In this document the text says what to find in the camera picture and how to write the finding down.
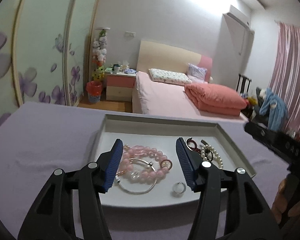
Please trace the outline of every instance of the blue clothing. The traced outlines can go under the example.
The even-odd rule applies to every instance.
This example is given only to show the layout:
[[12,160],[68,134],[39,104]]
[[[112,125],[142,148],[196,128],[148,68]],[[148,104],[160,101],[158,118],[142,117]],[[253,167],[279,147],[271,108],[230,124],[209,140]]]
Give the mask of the blue clothing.
[[277,106],[275,108],[270,108],[268,129],[278,131],[285,118],[288,117],[288,110],[283,100],[275,95],[270,88],[267,88],[266,99],[260,108],[259,114],[265,115],[272,104],[277,104]]

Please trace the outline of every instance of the nightstand top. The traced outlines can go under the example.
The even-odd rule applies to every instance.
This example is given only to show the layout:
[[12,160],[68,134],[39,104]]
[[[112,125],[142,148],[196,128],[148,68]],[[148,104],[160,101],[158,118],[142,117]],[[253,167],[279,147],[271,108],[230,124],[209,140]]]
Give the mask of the nightstand top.
[[126,73],[123,73],[123,72],[119,72],[119,73],[106,73],[106,74],[110,75],[110,76],[136,77],[136,73],[126,74]]

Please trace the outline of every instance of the trash can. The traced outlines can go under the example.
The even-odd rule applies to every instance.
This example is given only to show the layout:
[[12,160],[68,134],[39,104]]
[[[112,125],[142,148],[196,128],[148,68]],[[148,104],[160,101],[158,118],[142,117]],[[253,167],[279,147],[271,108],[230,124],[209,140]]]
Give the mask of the trash can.
[[102,83],[99,81],[91,81],[87,83],[86,90],[88,92],[88,99],[90,103],[97,103],[100,101],[102,93]]

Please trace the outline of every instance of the cream headboard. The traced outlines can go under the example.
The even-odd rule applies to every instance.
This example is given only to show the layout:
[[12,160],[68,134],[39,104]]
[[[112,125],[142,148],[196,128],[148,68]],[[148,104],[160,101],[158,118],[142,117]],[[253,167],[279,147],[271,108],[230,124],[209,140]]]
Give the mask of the cream headboard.
[[137,71],[149,73],[150,68],[187,73],[188,63],[198,65],[201,55],[156,42],[141,41]]

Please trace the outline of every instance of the headboard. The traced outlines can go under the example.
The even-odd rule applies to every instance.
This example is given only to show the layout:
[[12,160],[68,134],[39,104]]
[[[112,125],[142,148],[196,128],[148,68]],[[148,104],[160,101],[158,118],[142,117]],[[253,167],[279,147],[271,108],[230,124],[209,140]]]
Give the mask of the headboard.
[[141,41],[137,71],[149,73],[150,68],[187,73],[188,63],[208,69],[209,81],[212,59],[192,51],[151,41]]

